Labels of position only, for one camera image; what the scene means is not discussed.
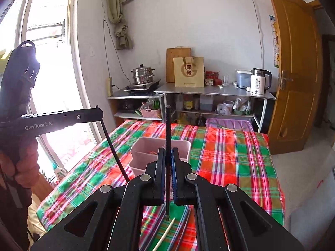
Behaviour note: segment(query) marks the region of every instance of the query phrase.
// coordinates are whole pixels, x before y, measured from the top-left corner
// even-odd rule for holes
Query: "curtain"
[[[133,49],[133,41],[128,35],[128,26],[122,14],[122,4],[120,0],[107,0],[108,19],[115,25],[114,34],[116,36],[116,49]]]

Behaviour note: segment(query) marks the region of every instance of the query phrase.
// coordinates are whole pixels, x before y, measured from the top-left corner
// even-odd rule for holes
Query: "plastic bag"
[[[152,107],[153,107],[153,104],[154,104],[154,99],[148,99],[146,102],[143,102],[142,103],[142,106],[141,106],[141,109],[142,110],[148,110],[148,109],[153,109]]]
[[[242,103],[242,99],[241,98],[236,98],[234,106],[232,108],[234,110],[238,110],[240,108],[241,103]]]
[[[250,115],[252,112],[252,104],[251,104],[251,100],[248,100],[248,105],[247,105],[247,109],[246,109],[246,115]]]
[[[218,104],[216,110],[217,110],[217,113],[220,115],[230,115],[231,114],[230,110],[224,104]]]

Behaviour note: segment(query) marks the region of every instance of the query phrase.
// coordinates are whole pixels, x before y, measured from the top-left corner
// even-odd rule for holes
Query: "wooden door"
[[[322,83],[322,47],[310,5],[271,1],[279,30],[280,81],[268,135],[270,152],[282,154],[302,150],[311,132]]]

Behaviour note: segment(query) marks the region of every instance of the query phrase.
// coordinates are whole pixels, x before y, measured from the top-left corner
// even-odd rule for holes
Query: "paper bag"
[[[204,87],[204,58],[173,58],[176,87]]]

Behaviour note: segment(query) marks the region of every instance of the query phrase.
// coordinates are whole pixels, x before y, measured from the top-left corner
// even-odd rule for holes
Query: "door handle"
[[[280,73],[280,89],[281,90],[284,90],[286,88],[286,82],[289,81],[289,82],[292,82],[293,79],[291,78],[288,78],[287,76],[289,75],[288,71],[281,71]]]
[[[284,77],[284,79],[285,79],[285,81],[293,81],[293,79],[291,79],[291,78]]]

